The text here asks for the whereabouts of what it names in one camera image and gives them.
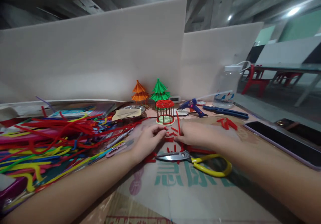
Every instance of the person's left hand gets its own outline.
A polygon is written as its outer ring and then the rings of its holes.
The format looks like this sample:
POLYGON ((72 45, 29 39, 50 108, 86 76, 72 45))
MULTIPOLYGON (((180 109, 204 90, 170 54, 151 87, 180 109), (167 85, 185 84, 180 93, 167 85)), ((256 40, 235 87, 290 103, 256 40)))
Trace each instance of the person's left hand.
POLYGON ((155 150, 156 146, 164 137, 169 137, 168 129, 161 125, 153 125, 143 130, 137 143, 132 149, 133 157, 138 161, 143 161, 155 150))

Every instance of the scissor blade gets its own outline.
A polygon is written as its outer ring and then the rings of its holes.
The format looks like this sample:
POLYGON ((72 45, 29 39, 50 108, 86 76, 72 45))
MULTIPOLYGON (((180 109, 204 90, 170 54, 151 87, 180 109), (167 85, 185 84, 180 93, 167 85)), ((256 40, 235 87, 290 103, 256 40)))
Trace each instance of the scissor blade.
POLYGON ((174 153, 167 153, 167 154, 162 154, 158 155, 155 157, 157 160, 161 161, 181 161, 181 160, 186 160, 190 158, 190 155, 188 152, 174 152, 174 153))

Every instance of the pliers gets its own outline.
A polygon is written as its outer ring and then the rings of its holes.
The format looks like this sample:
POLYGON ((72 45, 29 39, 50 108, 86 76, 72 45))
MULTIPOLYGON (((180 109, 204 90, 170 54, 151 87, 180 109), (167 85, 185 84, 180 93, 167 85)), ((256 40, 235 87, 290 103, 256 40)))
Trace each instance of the pliers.
POLYGON ((238 118, 245 119, 245 120, 249 119, 249 116, 247 113, 238 112, 235 110, 223 109, 223 108, 218 108, 218 107, 214 107, 214 106, 206 106, 206 105, 203 105, 203 110, 212 111, 216 114, 230 115, 230 116, 238 117, 238 118))

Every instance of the hot glue gun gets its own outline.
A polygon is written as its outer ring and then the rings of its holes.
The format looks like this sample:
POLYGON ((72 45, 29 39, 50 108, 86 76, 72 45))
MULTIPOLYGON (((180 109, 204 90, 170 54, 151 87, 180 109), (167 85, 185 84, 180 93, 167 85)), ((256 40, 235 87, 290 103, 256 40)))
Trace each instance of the hot glue gun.
POLYGON ((202 118, 203 116, 208 116, 207 114, 204 114, 203 111, 201 111, 197 106, 196 106, 197 100, 192 99, 192 100, 187 100, 185 103, 181 104, 177 109, 185 109, 185 108, 190 108, 196 111, 198 113, 198 116, 202 118))

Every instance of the plastic water bottle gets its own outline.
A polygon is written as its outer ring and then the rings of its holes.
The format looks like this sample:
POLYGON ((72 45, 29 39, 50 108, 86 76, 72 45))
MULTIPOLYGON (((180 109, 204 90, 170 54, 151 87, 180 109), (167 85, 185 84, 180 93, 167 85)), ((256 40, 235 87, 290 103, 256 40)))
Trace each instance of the plastic water bottle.
POLYGON ((238 82, 243 74, 243 70, 251 65, 249 61, 242 61, 236 65, 227 65, 221 75, 219 89, 217 92, 233 90, 229 93, 217 94, 214 96, 213 105, 219 108, 230 109, 234 103, 234 96, 237 90, 238 82), (248 62, 246 68, 243 68, 242 63, 248 62))

